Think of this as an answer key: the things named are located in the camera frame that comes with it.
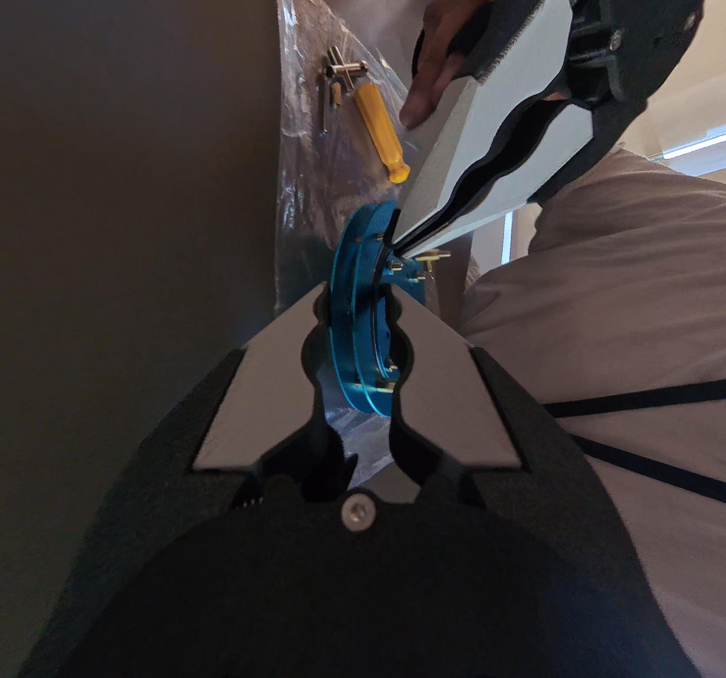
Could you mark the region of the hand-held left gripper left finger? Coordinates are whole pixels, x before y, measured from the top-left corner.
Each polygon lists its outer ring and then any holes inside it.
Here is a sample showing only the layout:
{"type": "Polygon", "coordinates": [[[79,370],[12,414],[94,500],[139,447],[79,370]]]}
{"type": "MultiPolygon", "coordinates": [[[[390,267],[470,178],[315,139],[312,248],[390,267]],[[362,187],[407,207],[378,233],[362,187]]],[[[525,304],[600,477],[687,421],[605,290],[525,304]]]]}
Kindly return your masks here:
{"type": "Polygon", "coordinates": [[[327,293],[316,285],[246,343],[194,471],[313,471],[336,455],[316,378],[327,293]]]}

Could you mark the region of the bundle of long bolts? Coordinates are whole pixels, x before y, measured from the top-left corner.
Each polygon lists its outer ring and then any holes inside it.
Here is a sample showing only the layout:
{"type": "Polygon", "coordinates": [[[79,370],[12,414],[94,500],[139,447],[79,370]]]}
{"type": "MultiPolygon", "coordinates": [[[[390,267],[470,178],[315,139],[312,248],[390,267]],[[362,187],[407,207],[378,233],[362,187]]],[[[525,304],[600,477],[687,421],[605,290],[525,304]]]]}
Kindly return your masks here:
{"type": "Polygon", "coordinates": [[[327,135],[330,130],[330,114],[340,109],[343,97],[352,93],[356,81],[369,73],[365,60],[347,62],[343,59],[340,48],[331,45],[322,59],[320,73],[317,78],[320,98],[320,130],[327,135]]]}

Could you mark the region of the blue metal turntable base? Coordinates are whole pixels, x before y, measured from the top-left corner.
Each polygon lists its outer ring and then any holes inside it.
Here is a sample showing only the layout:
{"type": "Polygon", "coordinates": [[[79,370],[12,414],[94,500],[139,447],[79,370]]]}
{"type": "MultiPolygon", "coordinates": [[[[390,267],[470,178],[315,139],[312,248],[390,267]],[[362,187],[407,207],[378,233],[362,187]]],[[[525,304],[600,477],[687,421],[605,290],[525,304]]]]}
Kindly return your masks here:
{"type": "Polygon", "coordinates": [[[396,202],[360,207],[344,229],[330,281],[330,352],[341,391],[355,410],[390,417],[399,371],[391,357],[391,332],[383,288],[396,285],[425,304],[433,263],[450,257],[439,248],[400,258],[386,243],[396,202]]]}

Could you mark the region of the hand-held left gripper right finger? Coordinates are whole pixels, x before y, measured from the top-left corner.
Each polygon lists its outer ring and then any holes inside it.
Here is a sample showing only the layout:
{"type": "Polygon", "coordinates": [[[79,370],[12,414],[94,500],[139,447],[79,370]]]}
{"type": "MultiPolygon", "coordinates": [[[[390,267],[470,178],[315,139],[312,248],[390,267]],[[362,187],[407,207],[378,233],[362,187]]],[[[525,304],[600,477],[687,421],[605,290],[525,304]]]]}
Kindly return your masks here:
{"type": "Polygon", "coordinates": [[[388,303],[401,426],[422,440],[436,468],[519,470],[521,458],[467,340],[397,285],[388,303]]]}

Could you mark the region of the grey desk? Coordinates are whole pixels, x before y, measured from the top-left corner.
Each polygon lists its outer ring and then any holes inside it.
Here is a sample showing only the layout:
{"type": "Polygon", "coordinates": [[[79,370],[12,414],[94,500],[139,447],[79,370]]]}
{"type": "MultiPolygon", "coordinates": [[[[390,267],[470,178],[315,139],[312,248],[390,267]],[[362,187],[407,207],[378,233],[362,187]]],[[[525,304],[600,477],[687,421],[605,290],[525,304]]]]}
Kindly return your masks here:
{"type": "Polygon", "coordinates": [[[270,320],[276,0],[2,0],[2,676],[139,442],[270,320]]]}

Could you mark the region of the person's right hand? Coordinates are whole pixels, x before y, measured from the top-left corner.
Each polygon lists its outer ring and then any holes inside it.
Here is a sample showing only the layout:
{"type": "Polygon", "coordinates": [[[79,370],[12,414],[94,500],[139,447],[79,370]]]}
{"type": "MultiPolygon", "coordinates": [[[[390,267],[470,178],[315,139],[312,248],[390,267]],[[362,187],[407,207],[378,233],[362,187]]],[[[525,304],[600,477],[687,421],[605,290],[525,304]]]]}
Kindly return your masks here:
{"type": "Polygon", "coordinates": [[[432,0],[422,20],[423,40],[417,74],[400,111],[406,129],[431,117],[446,88],[462,66],[465,55],[449,52],[454,37],[486,3],[494,0],[432,0]]]}

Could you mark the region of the clear plastic bag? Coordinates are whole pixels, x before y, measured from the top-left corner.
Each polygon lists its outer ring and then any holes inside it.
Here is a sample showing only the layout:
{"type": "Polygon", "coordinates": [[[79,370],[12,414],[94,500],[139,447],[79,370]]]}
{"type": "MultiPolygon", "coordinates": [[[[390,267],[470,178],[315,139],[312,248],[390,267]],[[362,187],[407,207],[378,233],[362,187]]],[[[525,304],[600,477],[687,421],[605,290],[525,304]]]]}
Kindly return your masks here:
{"type": "Polygon", "coordinates": [[[357,106],[343,102],[322,132],[322,67],[327,49],[366,61],[392,117],[406,92],[420,24],[420,0],[277,0],[281,103],[275,315],[328,282],[335,249],[362,206],[396,199],[357,106]]]}

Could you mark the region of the yellow handled screwdriver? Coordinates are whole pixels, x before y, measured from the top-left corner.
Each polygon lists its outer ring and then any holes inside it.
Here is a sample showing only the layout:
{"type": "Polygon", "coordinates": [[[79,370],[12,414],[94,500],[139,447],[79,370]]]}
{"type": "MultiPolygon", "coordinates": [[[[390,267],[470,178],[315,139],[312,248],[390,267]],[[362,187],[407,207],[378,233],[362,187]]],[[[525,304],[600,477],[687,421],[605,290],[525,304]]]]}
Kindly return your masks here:
{"type": "Polygon", "coordinates": [[[373,82],[361,84],[354,93],[354,100],[377,154],[388,171],[389,180],[392,183],[405,182],[410,166],[405,163],[402,144],[379,88],[373,82]]]}

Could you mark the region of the person's torso in pale shirt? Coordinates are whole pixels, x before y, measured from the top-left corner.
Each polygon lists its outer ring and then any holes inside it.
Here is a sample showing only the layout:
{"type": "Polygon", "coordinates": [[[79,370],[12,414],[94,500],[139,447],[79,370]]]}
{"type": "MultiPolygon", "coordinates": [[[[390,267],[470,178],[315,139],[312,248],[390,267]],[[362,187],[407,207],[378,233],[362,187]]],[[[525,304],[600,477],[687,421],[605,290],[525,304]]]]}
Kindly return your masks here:
{"type": "MultiPolygon", "coordinates": [[[[621,150],[543,206],[459,332],[541,403],[724,379],[724,183],[621,150]]],[[[702,676],[725,674],[724,503],[590,460],[702,676]]]]}

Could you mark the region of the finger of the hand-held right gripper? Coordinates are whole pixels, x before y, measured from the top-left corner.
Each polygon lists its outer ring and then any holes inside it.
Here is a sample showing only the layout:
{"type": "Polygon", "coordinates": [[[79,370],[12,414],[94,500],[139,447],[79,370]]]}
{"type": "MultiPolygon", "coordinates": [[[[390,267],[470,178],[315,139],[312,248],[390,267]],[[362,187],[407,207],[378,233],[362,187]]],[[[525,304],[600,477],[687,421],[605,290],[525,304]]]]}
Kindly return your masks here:
{"type": "Polygon", "coordinates": [[[572,17],[570,0],[541,0],[483,78],[467,78],[462,88],[455,84],[457,99],[444,94],[449,115],[444,120],[437,112],[430,120],[443,125],[399,204],[394,245],[443,211],[461,175],[489,154],[505,118],[554,81],[565,61],[572,17]]]}
{"type": "Polygon", "coordinates": [[[463,174],[443,215],[396,245],[396,254],[418,256],[525,205],[592,140],[593,132],[593,114],[580,104],[535,104],[493,160],[463,174]]]}

